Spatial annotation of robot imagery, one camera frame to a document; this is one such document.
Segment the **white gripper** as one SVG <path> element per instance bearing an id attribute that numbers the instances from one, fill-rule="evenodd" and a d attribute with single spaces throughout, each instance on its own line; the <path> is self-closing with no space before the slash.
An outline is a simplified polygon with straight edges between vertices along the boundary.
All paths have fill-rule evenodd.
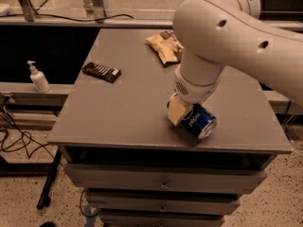
<path id="1" fill-rule="evenodd" d="M 192 110 L 193 104 L 204 102 L 215 91 L 223 67 L 217 63 L 180 63 L 173 89 L 177 95 L 169 99 L 168 120 L 177 126 Z"/>

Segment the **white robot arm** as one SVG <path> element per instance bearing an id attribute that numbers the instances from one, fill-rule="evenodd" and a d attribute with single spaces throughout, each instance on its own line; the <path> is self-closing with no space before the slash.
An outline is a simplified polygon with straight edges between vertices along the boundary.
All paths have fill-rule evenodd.
<path id="1" fill-rule="evenodd" d="M 183 46 L 174 92 L 206 101 L 231 66 L 303 106 L 303 36 L 258 19 L 260 0 L 185 0 L 172 20 Z"/>

